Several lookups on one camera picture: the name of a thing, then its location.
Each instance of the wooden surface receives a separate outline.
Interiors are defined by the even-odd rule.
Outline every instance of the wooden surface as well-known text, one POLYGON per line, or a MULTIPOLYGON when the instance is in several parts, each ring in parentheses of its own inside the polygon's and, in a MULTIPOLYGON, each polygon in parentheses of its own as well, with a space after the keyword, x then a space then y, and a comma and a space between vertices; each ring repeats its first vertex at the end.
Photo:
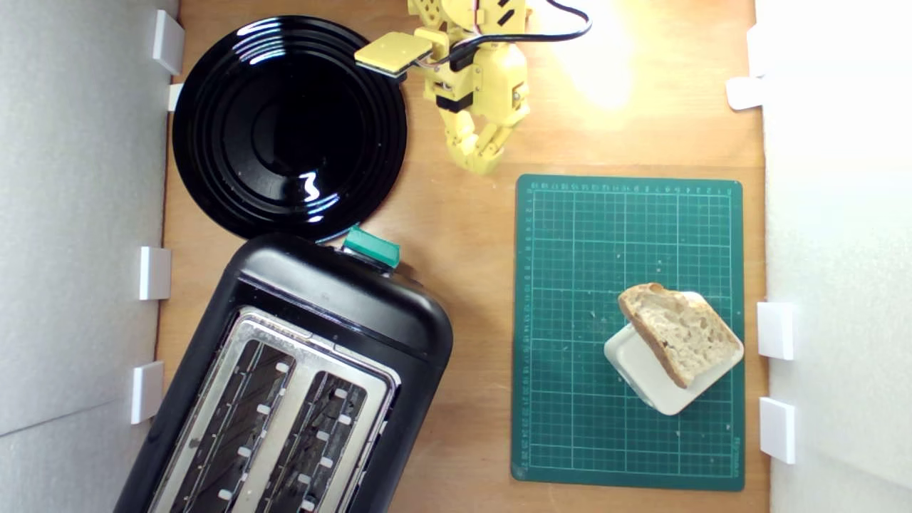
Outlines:
MULTIPOLYGON (((574 42, 522 46, 532 113, 499 171, 450 164, 420 80, 404 90, 409 151, 399 182, 366 229, 402 246, 416 278, 451 316, 455 345, 391 507, 394 512, 769 511, 757 398, 767 390, 755 309, 764 295, 763 155, 759 112, 734 113, 725 80, 747 71, 750 0, 590 0, 593 31, 574 42), (509 473, 514 184, 521 173, 736 179, 744 186, 747 313, 747 474, 741 493, 521 483, 509 473)), ((278 14, 322 16, 368 38, 410 32, 402 0, 181 0, 184 72, 238 26, 278 14)), ((546 6, 532 24, 562 18, 546 6)), ((173 375, 225 264, 241 240, 192 202, 169 155, 164 245, 171 299, 161 308, 158 357, 173 375)))

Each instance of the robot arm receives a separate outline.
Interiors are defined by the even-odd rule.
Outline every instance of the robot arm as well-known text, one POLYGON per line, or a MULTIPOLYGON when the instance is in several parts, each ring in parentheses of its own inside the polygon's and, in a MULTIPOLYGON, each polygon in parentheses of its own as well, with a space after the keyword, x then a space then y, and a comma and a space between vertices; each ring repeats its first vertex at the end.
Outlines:
POLYGON ((472 173, 490 173, 529 113, 525 56, 514 41, 565 40, 591 25, 585 13, 548 2, 583 17, 586 28, 571 35, 526 35, 531 10, 525 0, 408 0, 409 13, 424 26, 411 36, 386 34, 355 59, 397 79, 419 66, 424 98, 437 105, 451 158, 472 173), (472 116, 485 120, 480 132, 472 116))

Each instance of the white dish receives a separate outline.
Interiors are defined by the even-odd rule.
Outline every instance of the white dish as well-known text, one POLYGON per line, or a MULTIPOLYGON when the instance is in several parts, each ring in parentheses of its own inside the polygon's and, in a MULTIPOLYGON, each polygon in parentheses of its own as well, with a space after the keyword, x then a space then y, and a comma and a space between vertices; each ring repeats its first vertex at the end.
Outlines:
POLYGON ((605 343, 605 356, 640 399, 665 415, 676 415, 717 382, 744 357, 744 344, 730 361, 720 363, 697 376, 687 388, 669 378, 655 353, 632 324, 627 324, 605 343))

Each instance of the toaster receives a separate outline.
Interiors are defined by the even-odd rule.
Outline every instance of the toaster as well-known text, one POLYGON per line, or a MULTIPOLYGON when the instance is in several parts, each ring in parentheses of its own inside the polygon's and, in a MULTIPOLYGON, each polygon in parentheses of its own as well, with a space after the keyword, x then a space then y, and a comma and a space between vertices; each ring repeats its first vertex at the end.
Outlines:
POLYGON ((395 262, 359 249, 271 234, 238 250, 116 513, 387 509, 452 328, 395 262))

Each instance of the slice of bread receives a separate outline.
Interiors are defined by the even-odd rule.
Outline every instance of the slice of bread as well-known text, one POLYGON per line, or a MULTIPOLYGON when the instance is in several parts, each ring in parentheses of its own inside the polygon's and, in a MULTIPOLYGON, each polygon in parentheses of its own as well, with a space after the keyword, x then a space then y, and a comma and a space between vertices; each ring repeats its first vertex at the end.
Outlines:
POLYGON ((680 388, 741 349, 738 337, 700 295, 646 283, 628 288, 617 302, 680 388))

